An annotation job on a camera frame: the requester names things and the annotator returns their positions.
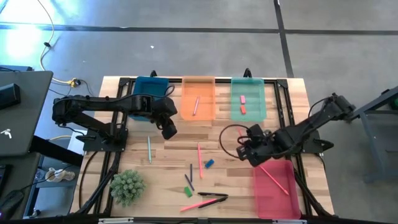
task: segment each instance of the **green eraser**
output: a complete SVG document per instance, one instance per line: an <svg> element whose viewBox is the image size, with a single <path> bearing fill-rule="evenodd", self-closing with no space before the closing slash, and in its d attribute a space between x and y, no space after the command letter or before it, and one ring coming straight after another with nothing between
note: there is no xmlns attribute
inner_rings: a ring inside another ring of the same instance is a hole
<svg viewBox="0 0 398 224"><path fill-rule="evenodd" d="M189 189L189 187L185 187L184 191L185 191L185 194L187 195L187 197L192 197L192 193L191 193L191 190Z"/></svg>

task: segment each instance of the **blue eraser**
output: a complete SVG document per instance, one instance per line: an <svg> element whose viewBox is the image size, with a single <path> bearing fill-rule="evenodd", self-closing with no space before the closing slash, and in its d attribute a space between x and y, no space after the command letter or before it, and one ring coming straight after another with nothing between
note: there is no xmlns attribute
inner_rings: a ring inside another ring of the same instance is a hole
<svg viewBox="0 0 398 224"><path fill-rule="evenodd" d="M206 168L209 168L209 167L211 167L211 165L213 165L213 163L214 163L214 160L213 160L213 159L210 159L210 160L205 164L205 167L206 167Z"/></svg>

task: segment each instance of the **blue bin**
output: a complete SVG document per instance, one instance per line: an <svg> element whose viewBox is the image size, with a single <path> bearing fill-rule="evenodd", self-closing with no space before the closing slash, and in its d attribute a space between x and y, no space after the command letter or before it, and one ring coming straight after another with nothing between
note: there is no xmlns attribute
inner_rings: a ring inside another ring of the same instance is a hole
<svg viewBox="0 0 398 224"><path fill-rule="evenodd" d="M168 86L168 78L137 77L132 94L150 94L156 96L164 96ZM130 115L130 118L136 121L149 121L149 119L142 116Z"/></svg>

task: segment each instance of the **succulent plant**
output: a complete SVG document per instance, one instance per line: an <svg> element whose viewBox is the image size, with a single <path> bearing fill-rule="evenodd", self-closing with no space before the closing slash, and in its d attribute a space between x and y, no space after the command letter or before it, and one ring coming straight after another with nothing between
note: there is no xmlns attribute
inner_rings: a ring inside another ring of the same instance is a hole
<svg viewBox="0 0 398 224"><path fill-rule="evenodd" d="M136 170L125 170L113 176L110 187L111 195L116 199L116 203L121 203L123 207L126 207L141 197L146 185Z"/></svg>

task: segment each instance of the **pink bin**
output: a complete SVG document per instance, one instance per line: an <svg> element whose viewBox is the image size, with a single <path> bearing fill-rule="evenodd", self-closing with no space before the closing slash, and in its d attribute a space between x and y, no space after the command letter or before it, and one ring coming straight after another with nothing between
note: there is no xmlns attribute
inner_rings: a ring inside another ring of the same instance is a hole
<svg viewBox="0 0 398 224"><path fill-rule="evenodd" d="M254 196L259 218L299 219L301 211L292 162L274 160L259 166L268 171L289 193L285 194L260 167L254 168Z"/></svg>

